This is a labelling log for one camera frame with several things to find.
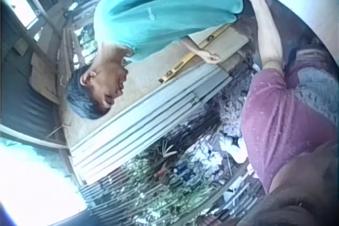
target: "man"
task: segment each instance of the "man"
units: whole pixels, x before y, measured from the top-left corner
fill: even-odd
[[[94,14],[98,53],[90,66],[74,71],[66,91],[70,107],[81,117],[100,118],[122,95],[123,58],[142,61],[173,41],[216,64],[219,56],[187,35],[234,22],[242,9],[242,0],[101,0]]]
[[[280,36],[265,0],[250,0],[263,70],[242,116],[248,158],[268,197],[237,225],[338,225],[336,64],[319,47],[283,69]]]

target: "man's arm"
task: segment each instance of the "man's arm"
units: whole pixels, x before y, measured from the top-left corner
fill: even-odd
[[[258,22],[258,45],[263,69],[283,74],[282,45],[270,9],[265,0],[250,0]]]
[[[217,64],[218,62],[220,62],[220,57],[217,54],[212,54],[208,50],[201,49],[199,45],[197,45],[188,35],[183,37],[180,43],[185,45],[190,51],[197,54],[209,64]]]

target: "teal t-shirt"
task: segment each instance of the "teal t-shirt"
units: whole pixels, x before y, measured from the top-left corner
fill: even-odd
[[[101,0],[94,14],[97,41],[131,48],[141,61],[173,41],[236,21],[243,0]]]

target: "short black hair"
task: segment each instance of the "short black hair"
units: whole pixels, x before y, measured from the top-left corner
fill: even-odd
[[[66,87],[65,99],[77,115],[95,120],[106,115],[109,109],[102,111],[98,102],[92,97],[90,90],[80,83],[81,76],[89,67],[90,65],[86,65],[73,71]]]

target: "pink shirt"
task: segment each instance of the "pink shirt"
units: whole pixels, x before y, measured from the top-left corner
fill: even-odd
[[[251,83],[243,109],[248,158],[266,193],[286,163],[325,142],[337,142],[336,125],[287,89],[296,86],[295,80],[285,81],[274,69],[261,71]]]

